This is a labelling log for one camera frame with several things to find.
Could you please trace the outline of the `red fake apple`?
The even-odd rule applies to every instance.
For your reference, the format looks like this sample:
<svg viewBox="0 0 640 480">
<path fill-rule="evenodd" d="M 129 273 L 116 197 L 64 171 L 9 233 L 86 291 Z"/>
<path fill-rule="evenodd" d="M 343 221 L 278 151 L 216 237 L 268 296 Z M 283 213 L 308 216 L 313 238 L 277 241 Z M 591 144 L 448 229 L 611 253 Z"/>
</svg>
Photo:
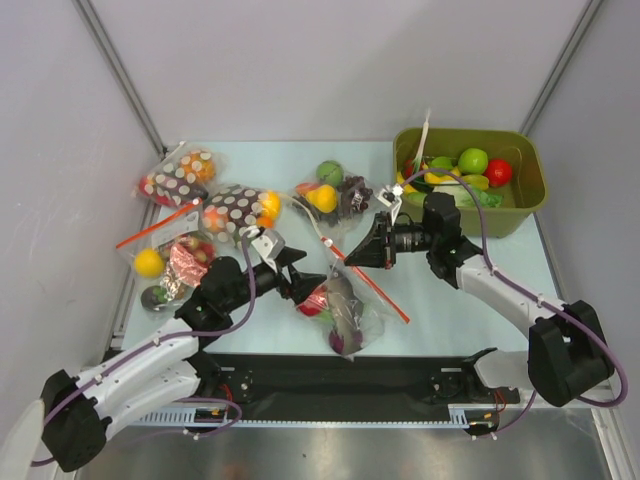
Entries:
<svg viewBox="0 0 640 480">
<path fill-rule="evenodd" d="M 297 306 L 297 310 L 306 317 L 316 317 L 323 314 L 328 310 L 325 293 L 312 293 L 304 302 Z"/>
</svg>

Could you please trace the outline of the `clear orange-zip plastic bag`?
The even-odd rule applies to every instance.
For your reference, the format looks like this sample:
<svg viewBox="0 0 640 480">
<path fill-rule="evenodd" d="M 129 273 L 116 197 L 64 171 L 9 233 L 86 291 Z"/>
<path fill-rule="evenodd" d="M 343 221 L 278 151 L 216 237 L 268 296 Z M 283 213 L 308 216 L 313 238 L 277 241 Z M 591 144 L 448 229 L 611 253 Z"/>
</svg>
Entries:
<svg viewBox="0 0 640 480">
<path fill-rule="evenodd" d="M 323 236 L 321 242 L 327 249 L 327 277 L 296 310 L 319 326 L 336 355 L 353 361 L 382 337 L 388 321 L 407 325 L 410 317 L 361 268 L 345 265 L 345 255 L 331 239 Z"/>
</svg>

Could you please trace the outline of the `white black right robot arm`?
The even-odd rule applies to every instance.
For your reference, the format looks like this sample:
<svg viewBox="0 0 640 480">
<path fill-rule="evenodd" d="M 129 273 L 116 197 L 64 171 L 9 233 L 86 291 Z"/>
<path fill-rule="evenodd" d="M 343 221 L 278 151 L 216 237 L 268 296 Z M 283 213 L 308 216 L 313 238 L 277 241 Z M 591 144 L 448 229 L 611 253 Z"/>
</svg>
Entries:
<svg viewBox="0 0 640 480">
<path fill-rule="evenodd" d="M 425 253 L 437 278 L 490 306 L 528 341 L 524 351 L 488 348 L 470 357 L 472 369 L 461 376 L 469 399 L 484 401 L 498 387 L 515 387 L 562 407 L 613 375 L 595 310 L 584 301 L 566 304 L 535 295 L 503 278 L 488 264 L 485 250 L 463 235 L 449 194 L 427 195 L 420 222 L 397 224 L 390 213 L 376 214 L 345 263 L 390 269 L 399 254 L 414 252 Z"/>
</svg>

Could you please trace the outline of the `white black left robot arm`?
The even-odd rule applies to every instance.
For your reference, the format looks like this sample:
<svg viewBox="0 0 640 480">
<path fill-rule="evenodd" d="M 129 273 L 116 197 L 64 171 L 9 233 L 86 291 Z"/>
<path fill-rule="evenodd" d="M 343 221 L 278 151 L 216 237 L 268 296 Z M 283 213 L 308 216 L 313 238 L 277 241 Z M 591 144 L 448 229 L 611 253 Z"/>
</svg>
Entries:
<svg viewBox="0 0 640 480">
<path fill-rule="evenodd" d="M 284 248 L 275 259 L 242 268 L 229 256 L 216 258 L 191 297 L 147 339 L 106 362 L 71 375 L 65 370 L 44 383 L 42 442 L 47 464 L 64 472 L 88 464 L 122 429 L 161 407 L 195 397 L 208 400 L 220 388 L 220 368 L 205 352 L 218 338 L 239 330 L 234 311 L 252 315 L 269 292 L 299 305 L 326 275 L 300 272 L 305 252 Z"/>
</svg>

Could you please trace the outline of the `grey fake fish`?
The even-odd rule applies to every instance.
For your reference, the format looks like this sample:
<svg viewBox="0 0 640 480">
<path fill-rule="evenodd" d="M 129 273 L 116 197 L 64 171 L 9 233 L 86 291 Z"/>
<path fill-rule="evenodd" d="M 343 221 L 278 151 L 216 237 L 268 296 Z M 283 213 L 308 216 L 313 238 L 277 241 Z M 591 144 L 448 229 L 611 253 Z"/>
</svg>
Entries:
<svg viewBox="0 0 640 480">
<path fill-rule="evenodd" d="M 364 303 L 356 296 L 351 282 L 344 276 L 329 279 L 326 286 L 329 312 L 333 319 L 331 331 L 349 337 L 351 354 L 356 353 L 362 349 L 363 344 L 361 320 Z"/>
</svg>

